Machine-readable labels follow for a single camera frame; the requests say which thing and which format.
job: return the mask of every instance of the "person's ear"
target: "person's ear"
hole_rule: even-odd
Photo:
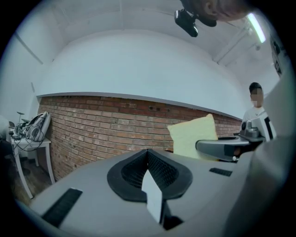
[[[204,11],[208,15],[216,16],[218,13],[214,10],[214,6],[212,2],[207,1],[204,6]]]

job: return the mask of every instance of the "black camera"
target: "black camera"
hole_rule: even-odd
[[[198,30],[195,25],[195,20],[198,19],[203,24],[214,27],[217,25],[215,20],[206,19],[200,16],[197,11],[192,7],[191,0],[180,0],[184,9],[175,11],[175,22],[184,31],[186,31],[191,37],[198,36]]]

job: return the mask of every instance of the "white table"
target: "white table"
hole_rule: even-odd
[[[15,162],[17,164],[18,173],[19,173],[20,179],[21,179],[21,181],[23,183],[23,186],[24,186],[26,192],[27,192],[28,196],[31,199],[33,198],[33,195],[32,195],[32,193],[31,193],[31,191],[30,191],[30,189],[29,189],[29,187],[27,185],[26,179],[25,179],[24,174],[23,174],[22,167],[20,165],[19,152],[21,151],[21,149],[25,148],[27,145],[28,146],[25,148],[25,150],[36,148],[36,147],[45,147],[47,168],[48,168],[48,172],[49,172],[51,182],[54,184],[55,179],[54,179],[54,175],[52,173],[51,162],[50,162],[50,153],[49,153],[49,144],[50,143],[51,143],[51,141],[48,140],[47,138],[45,138],[43,140],[41,145],[40,145],[39,142],[31,142],[31,140],[26,140],[25,138],[22,138],[21,140],[12,139],[11,144],[13,146],[14,158],[15,158]],[[36,165],[39,166],[37,157],[35,158],[35,162],[36,162]]]

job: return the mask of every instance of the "light fixture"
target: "light fixture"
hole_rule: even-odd
[[[258,20],[256,19],[256,17],[254,16],[253,13],[248,14],[248,18],[249,18],[250,22],[252,23],[255,31],[257,32],[260,42],[263,43],[266,40],[266,38],[265,38],[265,35],[261,29],[261,26],[259,25]]]

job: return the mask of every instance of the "yellow cushion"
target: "yellow cushion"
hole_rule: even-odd
[[[215,160],[198,152],[197,140],[218,140],[213,115],[167,127],[174,141],[174,154],[196,159]]]

